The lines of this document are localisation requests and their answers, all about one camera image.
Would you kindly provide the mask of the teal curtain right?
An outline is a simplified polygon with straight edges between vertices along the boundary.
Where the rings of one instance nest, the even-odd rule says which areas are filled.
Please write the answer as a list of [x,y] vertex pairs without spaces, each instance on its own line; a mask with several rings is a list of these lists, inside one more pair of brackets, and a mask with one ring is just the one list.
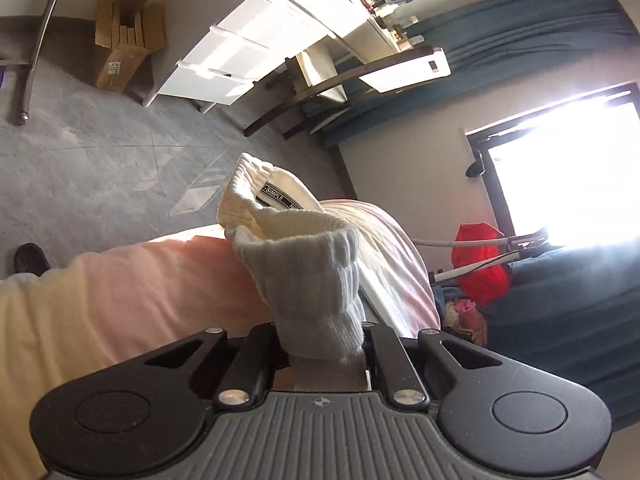
[[558,248],[514,263],[484,307],[493,352],[583,385],[615,429],[639,420],[639,244]]

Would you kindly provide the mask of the white zip-up jacket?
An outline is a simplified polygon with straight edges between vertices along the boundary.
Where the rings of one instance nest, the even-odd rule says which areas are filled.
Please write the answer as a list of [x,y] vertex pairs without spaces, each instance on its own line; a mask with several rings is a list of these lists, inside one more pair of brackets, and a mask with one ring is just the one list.
[[269,307],[296,390],[367,390],[356,226],[294,174],[247,153],[217,220]]

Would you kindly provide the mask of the white vanity dresser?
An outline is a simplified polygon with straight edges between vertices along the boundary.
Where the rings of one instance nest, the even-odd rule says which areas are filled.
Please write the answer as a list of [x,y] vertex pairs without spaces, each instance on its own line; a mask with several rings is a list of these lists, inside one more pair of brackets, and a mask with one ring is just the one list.
[[363,63],[401,42],[362,0],[165,0],[166,47],[152,57],[158,96],[231,105],[288,58],[331,37]]

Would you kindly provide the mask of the teal curtain left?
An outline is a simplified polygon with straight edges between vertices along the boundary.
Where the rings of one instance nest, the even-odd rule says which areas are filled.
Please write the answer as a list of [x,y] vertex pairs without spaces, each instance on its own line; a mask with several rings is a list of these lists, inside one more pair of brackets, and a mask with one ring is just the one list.
[[323,128],[325,146],[490,84],[639,43],[618,0],[486,0],[427,18],[409,32],[444,50],[450,76],[355,105]]

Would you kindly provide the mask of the cardboard box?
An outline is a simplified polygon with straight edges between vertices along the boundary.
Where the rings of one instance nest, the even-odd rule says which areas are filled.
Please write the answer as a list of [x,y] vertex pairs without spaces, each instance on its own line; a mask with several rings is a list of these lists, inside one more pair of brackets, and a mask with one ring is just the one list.
[[98,0],[96,88],[122,93],[142,62],[166,46],[164,8],[150,0]]

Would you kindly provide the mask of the pile of colourful clothes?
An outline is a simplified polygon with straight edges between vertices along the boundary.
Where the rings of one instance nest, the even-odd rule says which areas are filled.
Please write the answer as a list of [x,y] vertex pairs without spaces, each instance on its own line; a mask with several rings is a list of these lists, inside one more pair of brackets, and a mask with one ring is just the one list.
[[486,347],[487,324],[476,302],[454,285],[435,285],[433,292],[442,330],[472,344]]

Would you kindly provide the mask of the teal curtain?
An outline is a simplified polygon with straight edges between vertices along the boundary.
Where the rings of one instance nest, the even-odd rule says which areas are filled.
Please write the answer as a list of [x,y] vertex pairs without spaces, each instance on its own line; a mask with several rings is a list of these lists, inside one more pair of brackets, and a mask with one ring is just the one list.
[[484,307],[493,352],[583,385],[615,429],[639,420],[639,244],[558,248],[514,263]]
[[325,146],[490,84],[639,43],[618,0],[486,0],[427,18],[409,32],[444,50],[450,76],[355,105],[323,128]]

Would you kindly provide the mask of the dark chair white back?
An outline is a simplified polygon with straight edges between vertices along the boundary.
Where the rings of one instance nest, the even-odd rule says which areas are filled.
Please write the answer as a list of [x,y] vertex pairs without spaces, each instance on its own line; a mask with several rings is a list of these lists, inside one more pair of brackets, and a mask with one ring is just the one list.
[[314,104],[311,112],[297,125],[283,133],[286,140],[301,132],[315,133],[358,105],[381,96],[397,96],[451,75],[445,51],[420,44],[415,48],[360,64],[297,92],[258,117],[243,129],[247,138],[254,136],[290,110],[303,110]]

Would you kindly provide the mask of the dark framed window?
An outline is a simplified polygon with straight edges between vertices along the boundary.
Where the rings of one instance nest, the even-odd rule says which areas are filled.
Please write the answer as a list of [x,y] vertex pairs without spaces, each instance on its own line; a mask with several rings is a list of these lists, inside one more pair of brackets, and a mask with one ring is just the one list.
[[498,229],[556,247],[639,238],[639,87],[620,84],[472,133],[468,179]]

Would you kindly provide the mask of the pastel tie-dye bed cover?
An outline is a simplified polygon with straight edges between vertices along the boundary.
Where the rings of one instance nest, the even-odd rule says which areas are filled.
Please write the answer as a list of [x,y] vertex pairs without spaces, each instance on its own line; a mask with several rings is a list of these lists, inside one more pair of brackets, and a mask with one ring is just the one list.
[[29,434],[58,385],[209,327],[232,337],[269,320],[248,271],[218,229],[83,254],[1,283],[1,474],[37,479]]

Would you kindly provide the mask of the black shoe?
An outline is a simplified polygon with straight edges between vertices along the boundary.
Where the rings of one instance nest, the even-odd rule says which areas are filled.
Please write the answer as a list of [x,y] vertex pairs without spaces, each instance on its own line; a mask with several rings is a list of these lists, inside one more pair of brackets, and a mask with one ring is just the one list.
[[51,269],[46,254],[35,243],[26,243],[17,248],[13,257],[13,266],[15,274],[26,273],[35,276],[41,276]]

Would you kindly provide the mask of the curved metal stand leg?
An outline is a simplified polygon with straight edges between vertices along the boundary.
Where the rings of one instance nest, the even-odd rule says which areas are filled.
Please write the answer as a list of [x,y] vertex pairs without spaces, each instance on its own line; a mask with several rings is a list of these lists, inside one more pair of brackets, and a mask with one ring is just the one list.
[[30,56],[29,63],[27,65],[28,70],[26,73],[23,90],[20,95],[20,104],[18,104],[17,107],[16,124],[18,126],[27,125],[29,122],[29,107],[30,100],[32,99],[32,86],[34,85],[35,81],[36,69],[40,58],[44,36],[46,36],[46,32],[57,3],[58,0],[48,0],[42,12],[34,48],[32,49],[32,55]]

